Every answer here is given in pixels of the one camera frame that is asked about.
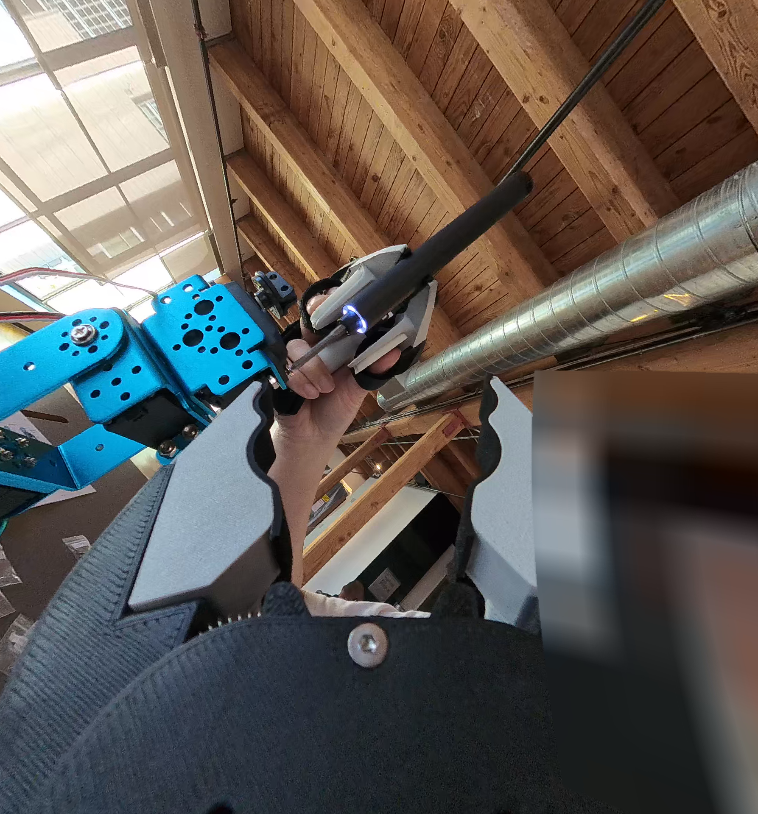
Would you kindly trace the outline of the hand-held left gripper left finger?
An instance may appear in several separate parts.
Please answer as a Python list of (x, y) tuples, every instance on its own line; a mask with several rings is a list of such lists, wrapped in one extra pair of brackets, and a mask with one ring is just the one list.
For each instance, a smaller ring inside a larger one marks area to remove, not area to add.
[(199, 602), (211, 618), (255, 616), (292, 575), (280, 490), (269, 477), (272, 386), (249, 384), (182, 452), (160, 503), (129, 609)]

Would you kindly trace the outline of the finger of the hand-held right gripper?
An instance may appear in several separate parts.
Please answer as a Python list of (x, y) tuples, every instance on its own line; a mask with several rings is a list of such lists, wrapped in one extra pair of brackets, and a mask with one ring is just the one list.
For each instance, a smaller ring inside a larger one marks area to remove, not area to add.
[(410, 254), (405, 244), (387, 247), (354, 261), (345, 271), (343, 283), (330, 290), (312, 311), (312, 329), (323, 331), (341, 317), (343, 307), (366, 286), (382, 279), (401, 259)]
[(402, 310), (394, 311), (360, 343), (355, 356), (347, 366), (355, 374), (366, 371), (388, 352), (417, 348), (425, 342), (436, 302), (437, 283), (427, 282), (410, 298)]

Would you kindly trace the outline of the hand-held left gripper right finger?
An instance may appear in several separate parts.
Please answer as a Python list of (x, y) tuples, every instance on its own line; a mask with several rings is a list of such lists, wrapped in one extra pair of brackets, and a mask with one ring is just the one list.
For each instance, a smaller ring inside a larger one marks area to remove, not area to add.
[(455, 542), (455, 576), (472, 582), (486, 619), (539, 630), (533, 520), (533, 419), (497, 377), (486, 379), (475, 458)]

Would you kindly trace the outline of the black electric screwdriver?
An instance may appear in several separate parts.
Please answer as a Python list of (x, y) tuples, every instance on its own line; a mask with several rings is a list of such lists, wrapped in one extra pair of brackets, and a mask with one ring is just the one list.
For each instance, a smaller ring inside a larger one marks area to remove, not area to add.
[(382, 278), (359, 291), (342, 309), (341, 317), (323, 329), (323, 338), (309, 352), (290, 361), (287, 372), (298, 371), (338, 340), (355, 334), (366, 335), (394, 311), (402, 310), (407, 301), (455, 257), (469, 248), (495, 226), (533, 189), (526, 172), (501, 181), (491, 192), (457, 216), (418, 249), (401, 259)]

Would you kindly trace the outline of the blue toy robot arm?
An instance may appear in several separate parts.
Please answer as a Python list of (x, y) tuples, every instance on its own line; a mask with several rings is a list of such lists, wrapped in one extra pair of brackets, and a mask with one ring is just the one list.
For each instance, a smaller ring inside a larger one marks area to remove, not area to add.
[[(296, 295), (277, 273), (253, 283), (249, 293), (195, 275), (155, 297), (141, 322), (88, 308), (0, 351), (0, 535), (13, 516), (88, 487), (144, 449), (176, 457), (251, 382), (285, 388), (276, 321)], [(66, 384), (86, 431), (55, 446), (7, 426)]]

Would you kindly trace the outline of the person's right forearm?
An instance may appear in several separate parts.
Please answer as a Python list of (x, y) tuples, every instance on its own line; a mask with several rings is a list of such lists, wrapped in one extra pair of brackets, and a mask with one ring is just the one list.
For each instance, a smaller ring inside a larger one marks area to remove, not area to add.
[(277, 485), (292, 544), (292, 584), (304, 582), (303, 550), (315, 495), (325, 466), (336, 451), (335, 435), (299, 437), (279, 427), (271, 431), (275, 461), (268, 475)]

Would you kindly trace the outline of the dark grey desk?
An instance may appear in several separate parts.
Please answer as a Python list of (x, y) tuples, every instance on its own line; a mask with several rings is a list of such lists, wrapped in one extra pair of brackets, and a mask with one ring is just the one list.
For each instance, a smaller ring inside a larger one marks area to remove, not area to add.
[[(127, 462), (98, 480), (95, 494), (34, 508), (9, 522), (0, 541), (22, 583), (3, 590), (16, 612), (0, 619), (0, 640), (18, 615), (37, 620), (73, 569), (77, 560), (62, 539), (84, 535), (94, 544), (147, 481)], [(6, 680), (0, 673), (0, 694)]]

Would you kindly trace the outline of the person's right hand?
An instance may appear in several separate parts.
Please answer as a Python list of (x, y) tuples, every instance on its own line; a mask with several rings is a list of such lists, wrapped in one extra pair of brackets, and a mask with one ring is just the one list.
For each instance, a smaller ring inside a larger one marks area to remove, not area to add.
[[(311, 297), (307, 312), (313, 314), (330, 293), (333, 293), (333, 289), (323, 290)], [(301, 338), (290, 340), (286, 345), (288, 359), (292, 362), (309, 352), (318, 342), (311, 330), (301, 327), (301, 332)], [(400, 356), (401, 351), (394, 348), (365, 372), (383, 375), (397, 363)], [(274, 441), (281, 438), (297, 443), (332, 442), (336, 446), (357, 416), (366, 396), (366, 391), (358, 385), (350, 368), (343, 366), (332, 374), (319, 357), (307, 362), (299, 371), (292, 372), (288, 384), (305, 401), (295, 415), (278, 415), (274, 422), (276, 429), (272, 430)]]

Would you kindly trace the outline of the printed instruction booklet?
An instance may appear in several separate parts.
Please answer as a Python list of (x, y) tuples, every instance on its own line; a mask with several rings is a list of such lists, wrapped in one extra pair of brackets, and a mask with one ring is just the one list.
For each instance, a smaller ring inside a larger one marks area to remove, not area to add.
[[(21, 416), (23, 422), (26, 423), (27, 425), (28, 434), (35, 440), (39, 440), (40, 442), (44, 443), (50, 443), (48, 438), (42, 432), (42, 430), (37, 426), (36, 420), (30, 417), (28, 415), (28, 412), (29, 412), (28, 410), (22, 410), (21, 412), (19, 412), (19, 415)], [(38, 504), (34, 505), (32, 508), (39, 508), (45, 505), (52, 505), (55, 503), (71, 500), (80, 496), (88, 496), (95, 493), (96, 490), (92, 485), (87, 485), (75, 491), (66, 491), (60, 489), (44, 497), (41, 501), (38, 502)]]

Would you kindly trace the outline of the person's white shirt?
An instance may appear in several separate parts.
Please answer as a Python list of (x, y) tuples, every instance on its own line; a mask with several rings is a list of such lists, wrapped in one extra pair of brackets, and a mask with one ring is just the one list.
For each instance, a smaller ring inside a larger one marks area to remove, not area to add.
[(427, 619), (431, 616), (430, 612), (419, 610), (403, 611), (382, 602), (347, 600), (305, 590), (301, 590), (301, 595), (310, 614), (316, 617)]

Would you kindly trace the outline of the black ceiling rod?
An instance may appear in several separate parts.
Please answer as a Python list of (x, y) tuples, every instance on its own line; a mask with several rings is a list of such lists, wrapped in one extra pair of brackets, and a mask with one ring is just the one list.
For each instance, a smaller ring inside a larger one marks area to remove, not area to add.
[(566, 100), (557, 108), (547, 121), (547, 124), (541, 127), (534, 139), (521, 152), (516, 161), (503, 176), (502, 181), (505, 181), (514, 174), (525, 171), (528, 163), (548, 142), (549, 138), (557, 131), (559, 126), (565, 122), (570, 113), (581, 103), (591, 89), (607, 73), (613, 63), (622, 55), (634, 39), (638, 37), (649, 21), (658, 14), (663, 4), (663, 1), (647, 1), (640, 7), (636, 15), (613, 39)]

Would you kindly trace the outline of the large side window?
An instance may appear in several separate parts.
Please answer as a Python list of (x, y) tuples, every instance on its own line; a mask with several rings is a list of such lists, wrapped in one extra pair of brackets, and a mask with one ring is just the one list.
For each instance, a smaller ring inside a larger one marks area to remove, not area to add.
[(150, 2), (0, 1), (0, 311), (221, 275)]

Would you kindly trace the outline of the silver ventilation duct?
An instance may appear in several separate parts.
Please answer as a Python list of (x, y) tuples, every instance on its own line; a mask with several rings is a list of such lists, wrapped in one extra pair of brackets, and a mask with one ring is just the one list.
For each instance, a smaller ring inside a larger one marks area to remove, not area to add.
[(758, 161), (392, 378), (386, 413), (758, 287)]

